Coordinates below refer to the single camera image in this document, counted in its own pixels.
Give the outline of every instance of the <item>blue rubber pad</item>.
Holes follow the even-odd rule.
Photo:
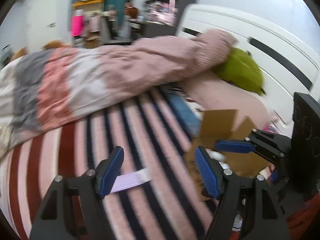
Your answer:
[[[123,149],[121,147],[117,147],[116,152],[112,152],[109,158],[112,158],[111,162],[101,178],[101,188],[98,193],[101,198],[110,194],[116,177],[119,175],[119,171],[124,160]]]
[[[217,141],[214,149],[221,152],[249,153],[254,152],[255,148],[250,142],[240,140]]]
[[[208,193],[215,199],[219,199],[221,192],[218,188],[218,179],[199,147],[195,151],[195,161]]]

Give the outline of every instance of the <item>cardboard box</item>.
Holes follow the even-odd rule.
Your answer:
[[[196,185],[196,189],[199,192],[202,201],[208,200],[208,198],[201,194],[204,189],[204,183],[196,166],[195,150],[198,146],[214,150],[214,145],[217,140],[243,140],[248,136],[252,129],[255,128],[255,125],[249,117],[246,117],[237,130],[232,131],[236,113],[237,110],[205,111],[200,133],[193,138],[192,147],[184,156],[188,171]],[[269,165],[268,161],[253,152],[248,154],[230,152],[221,153],[227,158],[226,163],[230,166],[231,170],[242,177],[253,178]]]

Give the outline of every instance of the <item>green pillow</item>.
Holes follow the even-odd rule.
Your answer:
[[[232,48],[228,60],[212,70],[222,80],[262,95],[263,76],[258,64],[243,50]]]

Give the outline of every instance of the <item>wrinkled fabric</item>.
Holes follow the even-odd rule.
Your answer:
[[[194,40],[164,36],[128,47],[58,48],[23,56],[0,75],[0,89],[13,101],[8,113],[8,100],[0,100],[0,124],[6,131],[12,127],[9,145],[0,142],[0,156],[17,143],[152,86],[208,70],[227,59],[235,42],[229,33],[209,30]],[[12,82],[5,80],[7,73]],[[1,112],[12,118],[2,119]]]

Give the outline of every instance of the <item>white headboard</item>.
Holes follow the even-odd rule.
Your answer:
[[[279,117],[276,126],[291,136],[294,92],[320,99],[320,56],[272,22],[219,6],[189,5],[176,35],[194,38],[210,28],[230,32],[239,41],[235,46],[252,54],[264,75],[266,98]]]

